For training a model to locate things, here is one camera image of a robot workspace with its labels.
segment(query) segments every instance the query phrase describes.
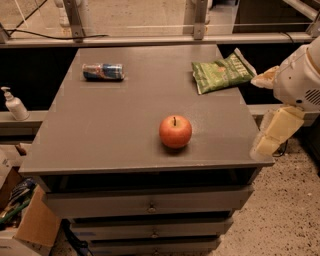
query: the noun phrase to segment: apple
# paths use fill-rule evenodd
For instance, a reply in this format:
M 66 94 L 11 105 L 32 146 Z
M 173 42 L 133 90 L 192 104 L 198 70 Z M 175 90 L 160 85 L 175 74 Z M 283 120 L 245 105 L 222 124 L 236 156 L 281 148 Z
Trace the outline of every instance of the apple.
M 180 115 L 171 115 L 162 120 L 159 136 L 169 148 L 182 148 L 188 144 L 192 135 L 192 126 L 188 119 Z

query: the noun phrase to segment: drawer handle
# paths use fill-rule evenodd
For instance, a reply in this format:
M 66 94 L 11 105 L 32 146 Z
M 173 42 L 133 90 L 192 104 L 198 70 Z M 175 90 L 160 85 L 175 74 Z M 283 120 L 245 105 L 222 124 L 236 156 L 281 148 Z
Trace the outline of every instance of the drawer handle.
M 154 206 L 153 203 L 151 203 L 149 208 L 148 208 L 148 210 L 147 210 L 147 212 L 148 213 L 155 213 L 156 211 L 157 211 L 156 207 Z
M 156 238 L 158 238 L 159 237 L 159 235 L 157 234 L 157 232 L 156 231 L 153 231 L 153 233 L 152 233 L 152 235 L 151 235 L 151 238 L 152 239 L 156 239 Z

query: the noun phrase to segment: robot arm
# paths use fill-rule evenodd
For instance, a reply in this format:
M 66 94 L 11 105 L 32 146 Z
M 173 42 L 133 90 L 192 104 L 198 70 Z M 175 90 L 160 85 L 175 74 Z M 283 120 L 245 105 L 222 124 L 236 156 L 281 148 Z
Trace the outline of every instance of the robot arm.
M 254 85 L 274 90 L 285 106 L 268 111 L 261 122 L 251 156 L 272 156 L 303 124 L 305 111 L 320 113 L 320 37 L 303 45 L 280 66 L 252 80 Z

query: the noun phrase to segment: metal frame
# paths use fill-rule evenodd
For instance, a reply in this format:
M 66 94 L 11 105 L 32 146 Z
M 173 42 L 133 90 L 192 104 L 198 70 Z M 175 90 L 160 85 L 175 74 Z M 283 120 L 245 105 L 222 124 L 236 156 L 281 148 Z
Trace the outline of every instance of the metal frame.
M 282 0 L 283 2 L 290 5 L 292 8 L 296 9 L 304 16 L 314 21 L 317 17 L 318 11 L 310 7 L 309 5 L 301 2 L 300 0 Z
M 0 45 L 5 44 L 9 40 L 9 34 L 0 23 Z
M 206 27 L 206 15 L 208 9 L 208 0 L 197 0 L 196 2 L 196 17 L 194 22 L 193 37 L 196 40 L 201 40 L 204 37 Z
M 75 42 L 82 42 L 85 36 L 76 0 L 63 0 Z
M 1 48 L 40 48 L 40 47 L 108 47 L 108 46 L 146 46 L 173 44 L 266 44 L 266 43 L 310 43 L 313 37 L 305 32 L 293 33 L 248 33 L 205 36 L 194 40 L 193 36 L 166 37 L 106 37 L 88 38 L 80 42 L 56 39 L 10 39 Z
M 307 33 L 312 37 L 320 36 L 320 11 L 318 12 L 314 22 L 308 27 Z

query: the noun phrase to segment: pump nozzle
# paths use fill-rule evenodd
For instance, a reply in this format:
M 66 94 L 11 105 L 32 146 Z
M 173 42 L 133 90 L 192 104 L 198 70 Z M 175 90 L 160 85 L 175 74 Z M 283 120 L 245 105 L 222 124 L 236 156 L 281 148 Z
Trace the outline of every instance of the pump nozzle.
M 11 92 L 9 91 L 10 87 L 3 86 L 3 87 L 1 87 L 1 90 L 4 91 L 4 97 L 6 97 L 6 100 L 13 99 L 13 96 L 12 96 Z

